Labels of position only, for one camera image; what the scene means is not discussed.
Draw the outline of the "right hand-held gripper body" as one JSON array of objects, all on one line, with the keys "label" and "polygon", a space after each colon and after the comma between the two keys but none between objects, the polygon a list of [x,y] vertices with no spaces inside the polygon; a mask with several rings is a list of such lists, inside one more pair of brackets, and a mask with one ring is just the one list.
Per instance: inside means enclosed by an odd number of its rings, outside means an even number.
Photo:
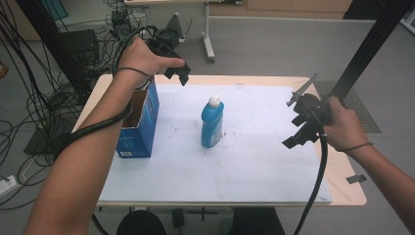
[{"label": "right hand-held gripper body", "polygon": [[323,130],[323,126],[331,118],[331,108],[328,103],[313,94],[306,93],[306,90],[313,84],[317,77],[318,73],[315,72],[309,81],[292,93],[292,97],[287,102],[288,107],[295,105],[294,111],[298,115],[307,116],[307,121],[300,125],[300,129],[306,130],[309,133],[308,141],[313,143],[317,141],[319,138],[318,133]]}]

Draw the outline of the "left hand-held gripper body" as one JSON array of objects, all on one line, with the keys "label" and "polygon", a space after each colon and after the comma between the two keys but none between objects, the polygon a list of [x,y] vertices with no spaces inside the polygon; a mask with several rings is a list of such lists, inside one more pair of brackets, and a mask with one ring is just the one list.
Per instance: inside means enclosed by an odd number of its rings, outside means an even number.
[{"label": "left hand-held gripper body", "polygon": [[157,55],[176,57],[174,49],[184,38],[178,15],[174,14],[165,28],[158,29],[151,25],[151,29],[151,37],[146,41],[148,47]]}]

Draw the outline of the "blue bottle with white cap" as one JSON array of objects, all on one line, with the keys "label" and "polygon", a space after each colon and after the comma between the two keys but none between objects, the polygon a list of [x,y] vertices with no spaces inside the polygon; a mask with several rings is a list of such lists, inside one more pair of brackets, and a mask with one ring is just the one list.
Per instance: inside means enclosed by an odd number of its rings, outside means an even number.
[{"label": "blue bottle with white cap", "polygon": [[202,111],[202,145],[211,148],[222,136],[224,104],[218,95],[209,98]]}]

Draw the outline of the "blue cardboard box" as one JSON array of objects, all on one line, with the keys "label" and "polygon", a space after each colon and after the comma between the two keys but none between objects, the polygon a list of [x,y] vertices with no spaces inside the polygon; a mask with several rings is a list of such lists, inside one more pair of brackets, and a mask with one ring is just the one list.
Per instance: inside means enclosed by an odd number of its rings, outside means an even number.
[{"label": "blue cardboard box", "polygon": [[156,84],[152,81],[145,90],[135,90],[131,104],[132,112],[123,122],[116,151],[121,158],[149,158],[160,107]]}]

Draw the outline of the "person's left hand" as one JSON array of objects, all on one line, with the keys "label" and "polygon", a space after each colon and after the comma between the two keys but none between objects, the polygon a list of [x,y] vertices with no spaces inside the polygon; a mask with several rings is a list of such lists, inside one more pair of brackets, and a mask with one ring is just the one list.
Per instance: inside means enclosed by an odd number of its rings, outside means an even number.
[{"label": "person's left hand", "polygon": [[[185,61],[178,58],[167,58],[155,55],[138,36],[133,37],[121,55],[117,68],[135,68],[147,74],[155,75],[166,68],[181,68]],[[149,78],[132,70],[122,70],[115,74],[113,83],[122,89],[134,89],[144,85]]]}]

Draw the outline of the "black band on left wrist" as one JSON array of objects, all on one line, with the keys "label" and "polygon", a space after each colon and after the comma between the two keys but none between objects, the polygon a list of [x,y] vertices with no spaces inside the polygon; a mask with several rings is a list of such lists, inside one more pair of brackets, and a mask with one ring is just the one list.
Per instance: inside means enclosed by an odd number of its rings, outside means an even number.
[{"label": "black band on left wrist", "polygon": [[135,68],[130,68],[130,67],[118,68],[118,69],[115,70],[115,73],[114,74],[117,74],[120,71],[135,71],[137,73],[140,73],[140,74],[144,75],[147,78],[150,78],[150,77],[153,76],[152,74],[147,74],[147,73],[145,73],[145,72],[143,72],[141,70],[138,70],[138,69],[135,69]]}]

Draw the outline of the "black band on wrist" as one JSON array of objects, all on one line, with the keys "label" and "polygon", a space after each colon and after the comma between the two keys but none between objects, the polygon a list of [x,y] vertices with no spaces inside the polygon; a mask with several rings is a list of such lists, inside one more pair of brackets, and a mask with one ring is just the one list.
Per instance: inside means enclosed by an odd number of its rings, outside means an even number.
[{"label": "black band on wrist", "polygon": [[359,148],[362,148],[362,147],[365,147],[365,146],[373,146],[373,143],[372,142],[367,142],[367,143],[363,143],[363,144],[360,144],[360,145],[357,145],[357,146],[353,146],[353,147],[350,147],[350,148],[343,148],[343,149],[335,148],[335,150],[337,152],[343,152],[343,153],[345,153],[345,152],[353,151],[353,150],[356,150],[356,149],[359,149]]},{"label": "black band on wrist", "polygon": [[147,73],[145,73],[145,72],[143,72],[141,70],[138,70],[138,69],[135,69],[135,68],[130,68],[130,67],[118,68],[118,69],[115,70],[115,73],[114,74],[117,74],[120,71],[135,71],[137,73],[140,73],[140,74],[144,75],[147,78],[150,78],[150,77],[153,76],[152,74],[147,74]]}]

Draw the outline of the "computer tower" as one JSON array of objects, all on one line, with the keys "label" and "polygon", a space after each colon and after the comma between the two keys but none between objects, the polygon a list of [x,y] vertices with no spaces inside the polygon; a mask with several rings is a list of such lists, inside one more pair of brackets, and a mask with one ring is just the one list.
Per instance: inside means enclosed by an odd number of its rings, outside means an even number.
[{"label": "computer tower", "polygon": [[117,37],[124,38],[131,33],[131,24],[126,10],[112,11],[111,22]]}]

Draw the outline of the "grey tape piece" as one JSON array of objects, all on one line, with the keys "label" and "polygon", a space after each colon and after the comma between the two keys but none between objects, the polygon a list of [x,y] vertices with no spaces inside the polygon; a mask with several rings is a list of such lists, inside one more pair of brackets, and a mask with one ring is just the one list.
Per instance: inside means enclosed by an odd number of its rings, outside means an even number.
[{"label": "grey tape piece", "polygon": [[363,174],[360,174],[360,175],[353,175],[353,176],[350,176],[350,177],[348,177],[347,179],[346,179],[346,181],[349,183],[349,184],[353,184],[353,183],[361,183],[361,182],[364,182],[364,181],[366,181],[367,180],[367,178],[363,175]]}]

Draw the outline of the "black equipment box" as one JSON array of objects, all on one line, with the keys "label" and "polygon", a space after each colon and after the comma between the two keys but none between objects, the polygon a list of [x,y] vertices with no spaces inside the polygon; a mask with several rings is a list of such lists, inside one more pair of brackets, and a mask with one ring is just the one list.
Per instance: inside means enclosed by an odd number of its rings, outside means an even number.
[{"label": "black equipment box", "polygon": [[62,32],[61,37],[74,59],[83,66],[96,65],[99,43],[93,29]]}]

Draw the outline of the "person's right leg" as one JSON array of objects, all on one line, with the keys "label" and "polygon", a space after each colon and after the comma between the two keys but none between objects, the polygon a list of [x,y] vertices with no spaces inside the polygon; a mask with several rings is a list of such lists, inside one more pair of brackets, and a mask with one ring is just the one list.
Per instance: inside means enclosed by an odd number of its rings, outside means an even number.
[{"label": "person's right leg", "polygon": [[286,235],[274,208],[235,208],[228,235]]}]

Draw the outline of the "person's leg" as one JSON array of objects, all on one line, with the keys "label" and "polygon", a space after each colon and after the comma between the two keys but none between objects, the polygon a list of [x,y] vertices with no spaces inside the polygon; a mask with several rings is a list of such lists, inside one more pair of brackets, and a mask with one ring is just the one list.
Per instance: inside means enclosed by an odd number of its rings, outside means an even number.
[{"label": "person's leg", "polygon": [[116,235],[167,235],[161,220],[150,211],[128,213],[118,225]]},{"label": "person's leg", "polygon": [[286,235],[274,208],[235,208],[228,235]]}]

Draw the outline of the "teal panel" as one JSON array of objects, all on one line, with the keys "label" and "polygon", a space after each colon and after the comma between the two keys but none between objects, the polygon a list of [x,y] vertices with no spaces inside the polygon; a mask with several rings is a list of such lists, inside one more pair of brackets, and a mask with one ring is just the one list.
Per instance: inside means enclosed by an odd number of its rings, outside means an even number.
[{"label": "teal panel", "polygon": [[61,0],[41,0],[41,2],[54,21],[68,16],[68,12]]}]

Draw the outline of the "black foot pedal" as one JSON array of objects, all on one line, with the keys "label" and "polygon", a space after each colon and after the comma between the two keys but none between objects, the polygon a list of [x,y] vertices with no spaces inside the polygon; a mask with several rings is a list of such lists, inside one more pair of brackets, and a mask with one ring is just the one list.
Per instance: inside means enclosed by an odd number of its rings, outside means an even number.
[{"label": "black foot pedal", "polygon": [[174,228],[180,228],[185,225],[184,213],[182,209],[172,210],[171,215]]}]

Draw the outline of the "dark floor plate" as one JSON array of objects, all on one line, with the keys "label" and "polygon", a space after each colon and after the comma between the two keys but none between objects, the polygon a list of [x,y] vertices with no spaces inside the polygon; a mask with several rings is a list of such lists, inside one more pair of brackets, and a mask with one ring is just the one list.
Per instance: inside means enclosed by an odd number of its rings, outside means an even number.
[{"label": "dark floor plate", "polygon": [[28,155],[52,154],[57,141],[65,132],[62,126],[46,129],[37,127],[23,151]]}]

